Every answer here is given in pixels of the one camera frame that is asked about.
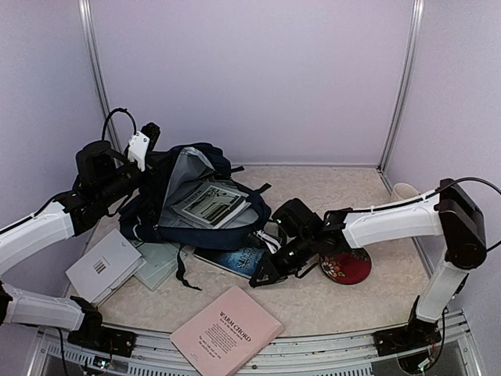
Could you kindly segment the dark blue wuthering heights book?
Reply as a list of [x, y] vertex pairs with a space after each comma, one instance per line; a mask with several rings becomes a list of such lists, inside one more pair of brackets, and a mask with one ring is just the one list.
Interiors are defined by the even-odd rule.
[[235, 251], [196, 248], [193, 255], [201, 261], [249, 280], [265, 253], [265, 248], [256, 247], [243, 247]]

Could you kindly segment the pink warm chord book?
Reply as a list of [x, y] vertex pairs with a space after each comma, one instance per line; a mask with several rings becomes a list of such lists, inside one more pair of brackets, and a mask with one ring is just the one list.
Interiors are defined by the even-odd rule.
[[234, 286], [174, 331], [170, 339], [198, 373], [234, 375], [283, 329], [274, 316]]

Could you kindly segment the grey ianra book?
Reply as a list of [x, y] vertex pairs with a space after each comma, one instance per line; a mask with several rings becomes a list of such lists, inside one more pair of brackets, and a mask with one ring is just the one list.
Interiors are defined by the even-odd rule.
[[220, 229], [249, 206], [246, 193], [225, 184], [203, 182], [169, 208], [190, 225]]

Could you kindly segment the navy blue student backpack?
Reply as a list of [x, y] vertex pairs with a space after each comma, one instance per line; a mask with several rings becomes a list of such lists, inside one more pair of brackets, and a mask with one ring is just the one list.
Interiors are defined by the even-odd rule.
[[204, 251], [257, 245], [271, 216], [263, 193], [233, 179], [237, 170], [210, 143], [146, 153], [151, 176], [120, 211], [119, 230], [129, 240], [172, 242]]

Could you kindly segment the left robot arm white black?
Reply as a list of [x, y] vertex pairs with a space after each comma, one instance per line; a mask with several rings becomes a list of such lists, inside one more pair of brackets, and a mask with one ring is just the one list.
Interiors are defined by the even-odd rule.
[[[76, 155], [77, 178], [71, 190], [58, 193], [40, 209], [1, 231], [1, 271], [9, 271], [39, 251], [78, 237], [110, 214], [109, 208], [130, 197], [146, 176], [150, 140], [133, 135], [125, 154], [100, 140]], [[55, 298], [1, 285], [2, 324], [66, 329], [99, 349], [110, 340], [101, 313], [83, 298]]]

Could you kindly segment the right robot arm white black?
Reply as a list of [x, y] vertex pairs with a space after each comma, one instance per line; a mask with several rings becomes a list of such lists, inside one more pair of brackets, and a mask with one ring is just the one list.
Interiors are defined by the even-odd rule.
[[425, 292], [413, 303], [407, 324], [374, 334], [381, 355], [439, 342], [445, 333], [438, 329], [438, 321], [446, 306], [490, 251], [483, 213], [460, 183], [458, 179], [443, 179], [437, 189], [407, 200], [331, 210], [324, 216], [318, 216], [300, 199], [291, 199], [272, 215], [290, 242], [261, 257], [249, 284], [275, 284], [290, 275], [302, 278], [302, 267], [316, 255], [362, 250], [387, 240], [442, 236], [444, 257]]

